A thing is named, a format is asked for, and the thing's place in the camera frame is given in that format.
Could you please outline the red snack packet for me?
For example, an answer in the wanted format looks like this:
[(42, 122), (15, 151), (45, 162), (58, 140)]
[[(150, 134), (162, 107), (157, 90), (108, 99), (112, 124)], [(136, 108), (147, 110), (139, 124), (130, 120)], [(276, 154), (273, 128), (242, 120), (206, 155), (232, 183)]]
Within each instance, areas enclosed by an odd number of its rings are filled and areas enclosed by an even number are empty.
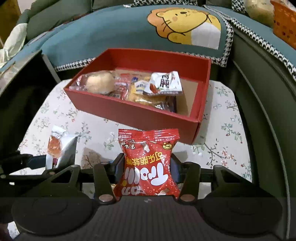
[(177, 128), (137, 131), (118, 130), (118, 142), (125, 156), (124, 171), (114, 187), (122, 196), (178, 198), (180, 190), (171, 175), (171, 152), (179, 141)]

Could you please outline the white bread snack packet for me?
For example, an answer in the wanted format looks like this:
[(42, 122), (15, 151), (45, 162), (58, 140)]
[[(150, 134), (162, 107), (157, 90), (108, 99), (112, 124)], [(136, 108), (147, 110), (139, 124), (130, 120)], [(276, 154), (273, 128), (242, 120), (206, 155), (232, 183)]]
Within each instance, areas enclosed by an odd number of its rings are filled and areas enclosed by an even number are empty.
[(78, 136), (53, 126), (48, 141), (45, 169), (59, 169), (75, 164)]

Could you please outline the round bun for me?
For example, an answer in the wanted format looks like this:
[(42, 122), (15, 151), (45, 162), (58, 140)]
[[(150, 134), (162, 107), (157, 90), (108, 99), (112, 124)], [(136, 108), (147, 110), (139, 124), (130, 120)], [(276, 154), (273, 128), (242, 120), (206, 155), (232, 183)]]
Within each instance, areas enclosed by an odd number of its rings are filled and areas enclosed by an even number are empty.
[(115, 71), (90, 72), (80, 75), (69, 89), (107, 95), (115, 90), (115, 83), (119, 80), (120, 77)]

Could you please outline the green white snack packet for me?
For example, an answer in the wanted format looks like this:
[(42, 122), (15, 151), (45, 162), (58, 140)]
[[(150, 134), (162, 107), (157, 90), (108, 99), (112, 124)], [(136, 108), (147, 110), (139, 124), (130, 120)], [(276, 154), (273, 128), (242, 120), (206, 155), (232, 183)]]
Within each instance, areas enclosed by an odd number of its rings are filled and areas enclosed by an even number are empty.
[(148, 96), (177, 96), (182, 93), (182, 84), (177, 71), (152, 73), (148, 84), (143, 90), (143, 95)]

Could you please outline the clear plastic bag of snacks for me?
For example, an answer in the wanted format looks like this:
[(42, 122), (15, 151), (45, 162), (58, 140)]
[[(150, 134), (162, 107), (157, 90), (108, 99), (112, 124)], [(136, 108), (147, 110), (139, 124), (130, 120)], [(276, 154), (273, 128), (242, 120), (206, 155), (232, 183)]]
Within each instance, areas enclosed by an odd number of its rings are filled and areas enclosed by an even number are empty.
[(245, 0), (248, 15), (268, 27), (273, 26), (273, 5), (268, 0)]

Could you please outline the yellow cake packet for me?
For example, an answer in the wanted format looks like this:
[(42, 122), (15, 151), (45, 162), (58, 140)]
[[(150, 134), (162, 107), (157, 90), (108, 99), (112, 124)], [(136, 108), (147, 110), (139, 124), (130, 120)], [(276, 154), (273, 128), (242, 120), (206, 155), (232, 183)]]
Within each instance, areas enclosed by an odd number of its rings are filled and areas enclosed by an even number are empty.
[(144, 89), (147, 84), (149, 84), (149, 80), (150, 78), (148, 76), (132, 76), (131, 84), (129, 84), (125, 95), (125, 100), (176, 113), (177, 107), (175, 96), (144, 95)]

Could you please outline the red cardboard box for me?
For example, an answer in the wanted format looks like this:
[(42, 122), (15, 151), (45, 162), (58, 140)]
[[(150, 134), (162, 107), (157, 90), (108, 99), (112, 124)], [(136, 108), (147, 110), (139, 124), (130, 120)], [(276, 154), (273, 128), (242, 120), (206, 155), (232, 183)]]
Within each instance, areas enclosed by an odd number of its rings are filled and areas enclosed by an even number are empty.
[(125, 70), (136, 73), (177, 71), (184, 92), (177, 98), (177, 113), (70, 89), (77, 76), (64, 90), (79, 110), (146, 131), (178, 128), (180, 142), (194, 142), (206, 104), (211, 72), (210, 59), (168, 51), (113, 48), (101, 53), (78, 75), (99, 70)]

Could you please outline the dark green sofa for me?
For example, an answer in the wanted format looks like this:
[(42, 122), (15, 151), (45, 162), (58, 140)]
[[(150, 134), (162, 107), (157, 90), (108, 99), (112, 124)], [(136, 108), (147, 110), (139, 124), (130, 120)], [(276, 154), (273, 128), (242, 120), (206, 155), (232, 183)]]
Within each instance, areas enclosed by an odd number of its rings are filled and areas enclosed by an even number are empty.
[[(155, 7), (149, 22), (158, 12), (174, 9)], [(283, 201), (279, 235), (295, 238), (295, 51), (282, 51), (283, 42), (271, 29), (246, 16), (216, 6), (204, 11), (225, 19), (234, 32), (226, 66), (211, 61), (209, 82), (221, 82), (234, 93), (248, 145), (250, 181)], [(58, 76), (68, 84), (80, 69)]]

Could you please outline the black side table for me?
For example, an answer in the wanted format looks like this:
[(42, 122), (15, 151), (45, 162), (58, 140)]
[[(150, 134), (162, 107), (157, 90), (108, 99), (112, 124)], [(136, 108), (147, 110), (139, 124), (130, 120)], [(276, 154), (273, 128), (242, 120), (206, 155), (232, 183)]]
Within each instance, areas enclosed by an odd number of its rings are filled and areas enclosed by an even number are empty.
[(51, 90), (60, 82), (42, 51), (17, 61), (1, 76), (1, 163), (8, 163)]

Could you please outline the teal lion sofa cover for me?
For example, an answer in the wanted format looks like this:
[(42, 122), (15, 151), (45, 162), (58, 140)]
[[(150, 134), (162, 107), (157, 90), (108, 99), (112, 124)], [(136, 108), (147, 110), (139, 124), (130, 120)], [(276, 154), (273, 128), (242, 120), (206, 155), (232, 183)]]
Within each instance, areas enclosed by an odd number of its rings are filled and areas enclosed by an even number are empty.
[(30, 41), (1, 68), (1, 71), (39, 50), (47, 55), (57, 72), (78, 69), (87, 66), (95, 57), (111, 48), (178, 52), (208, 58), (213, 64), (226, 66), (234, 32), (225, 19), (218, 18), (221, 23), (221, 31), (218, 32), (220, 40), (218, 48), (213, 49), (198, 43), (173, 43), (170, 41), (173, 34), (167, 31), (162, 37), (162, 18), (148, 21), (155, 15), (155, 6), (116, 6), (96, 11), (56, 27), (36, 41)]

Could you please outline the white cloth on sofa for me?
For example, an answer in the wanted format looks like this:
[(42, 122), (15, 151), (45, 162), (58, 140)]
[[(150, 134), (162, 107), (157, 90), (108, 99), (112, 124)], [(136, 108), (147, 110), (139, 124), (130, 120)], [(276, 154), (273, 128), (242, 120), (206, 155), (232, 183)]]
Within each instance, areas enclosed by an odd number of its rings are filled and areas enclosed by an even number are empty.
[(1, 49), (1, 68), (23, 48), (27, 36), (27, 26), (27, 23), (21, 23), (11, 31), (3, 49)]

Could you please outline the orange plastic basket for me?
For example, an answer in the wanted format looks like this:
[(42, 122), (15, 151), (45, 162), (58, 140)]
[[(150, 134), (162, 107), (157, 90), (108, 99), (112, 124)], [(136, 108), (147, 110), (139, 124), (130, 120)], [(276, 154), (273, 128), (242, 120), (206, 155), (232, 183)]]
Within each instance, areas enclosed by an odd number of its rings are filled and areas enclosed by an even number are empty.
[(279, 1), (273, 5), (273, 33), (295, 49), (295, 11)]

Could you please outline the houndstooth patterned cushion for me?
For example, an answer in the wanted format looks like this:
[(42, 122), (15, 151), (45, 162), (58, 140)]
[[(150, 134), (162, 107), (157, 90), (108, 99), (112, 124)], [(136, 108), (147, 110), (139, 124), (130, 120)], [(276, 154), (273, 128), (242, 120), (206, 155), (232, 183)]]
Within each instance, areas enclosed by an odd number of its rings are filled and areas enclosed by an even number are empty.
[(129, 4), (131, 8), (139, 6), (155, 6), (155, 5), (189, 5), (197, 6), (196, 0), (134, 0)]

